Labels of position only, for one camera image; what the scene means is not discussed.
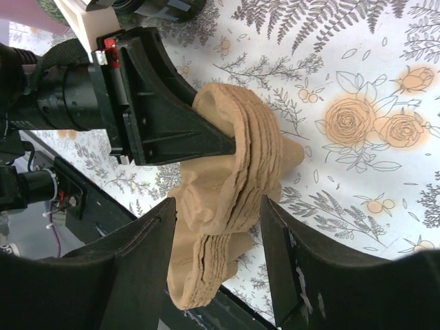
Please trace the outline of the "brown cardboard cup carrier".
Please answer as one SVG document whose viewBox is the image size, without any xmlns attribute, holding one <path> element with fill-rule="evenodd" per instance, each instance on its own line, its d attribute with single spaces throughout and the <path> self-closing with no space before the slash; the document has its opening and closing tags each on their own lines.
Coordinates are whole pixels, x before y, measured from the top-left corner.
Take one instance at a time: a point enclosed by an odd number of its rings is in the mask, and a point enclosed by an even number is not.
<svg viewBox="0 0 440 330">
<path fill-rule="evenodd" d="M 177 223 L 167 285 L 181 310 L 208 305 L 237 273 L 239 257 L 252 248 L 248 231 L 262 196 L 279 200 L 282 176 L 305 157 L 250 89 L 212 82 L 197 92 L 192 107 L 234 138 L 236 150 L 182 162 L 181 181 L 170 191 Z"/>
</svg>

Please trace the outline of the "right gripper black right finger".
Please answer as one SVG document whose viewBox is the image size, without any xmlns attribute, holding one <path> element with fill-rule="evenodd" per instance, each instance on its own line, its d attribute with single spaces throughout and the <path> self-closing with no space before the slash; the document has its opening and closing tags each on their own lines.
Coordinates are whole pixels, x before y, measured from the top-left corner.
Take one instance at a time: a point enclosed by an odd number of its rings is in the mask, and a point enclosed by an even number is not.
<svg viewBox="0 0 440 330">
<path fill-rule="evenodd" d="M 439 252 L 389 261 L 338 243 L 269 197 L 260 209 L 281 329 L 438 329 Z"/>
</svg>

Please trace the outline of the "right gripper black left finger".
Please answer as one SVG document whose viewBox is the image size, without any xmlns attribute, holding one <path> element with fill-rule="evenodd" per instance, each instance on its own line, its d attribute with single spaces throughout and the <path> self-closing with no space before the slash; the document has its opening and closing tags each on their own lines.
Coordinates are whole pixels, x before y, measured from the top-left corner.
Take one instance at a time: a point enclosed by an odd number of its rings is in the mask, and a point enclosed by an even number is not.
<svg viewBox="0 0 440 330">
<path fill-rule="evenodd" d="M 61 258 L 1 254 L 2 329 L 156 329 L 176 201 Z"/>
</svg>

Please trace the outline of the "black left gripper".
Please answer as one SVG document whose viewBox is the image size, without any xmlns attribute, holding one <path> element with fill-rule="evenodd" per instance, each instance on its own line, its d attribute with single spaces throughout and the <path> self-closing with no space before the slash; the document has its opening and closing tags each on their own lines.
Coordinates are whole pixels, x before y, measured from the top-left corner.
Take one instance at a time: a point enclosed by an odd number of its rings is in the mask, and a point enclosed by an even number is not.
<svg viewBox="0 0 440 330">
<path fill-rule="evenodd" d="M 38 129 L 104 129 L 119 164 L 165 165 L 232 155 L 235 141 L 198 114 L 196 91 L 179 75 L 154 27 L 97 38 L 96 67 L 55 66 L 43 74 Z"/>
</svg>

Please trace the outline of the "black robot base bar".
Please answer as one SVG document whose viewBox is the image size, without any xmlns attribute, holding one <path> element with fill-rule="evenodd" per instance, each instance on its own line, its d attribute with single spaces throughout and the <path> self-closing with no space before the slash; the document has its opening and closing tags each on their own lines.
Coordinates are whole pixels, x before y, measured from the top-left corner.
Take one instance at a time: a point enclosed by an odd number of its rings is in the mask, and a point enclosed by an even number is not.
<svg viewBox="0 0 440 330">
<path fill-rule="evenodd" d="M 194 311 L 172 304 L 172 199 L 136 218 L 60 157 L 39 155 L 32 172 L 11 165 L 33 148 L 17 133 L 1 145 L 1 217 L 44 202 L 48 217 L 66 216 L 81 246 L 43 258 L 13 244 L 1 248 L 2 329 L 271 328 L 227 289 Z"/>
</svg>

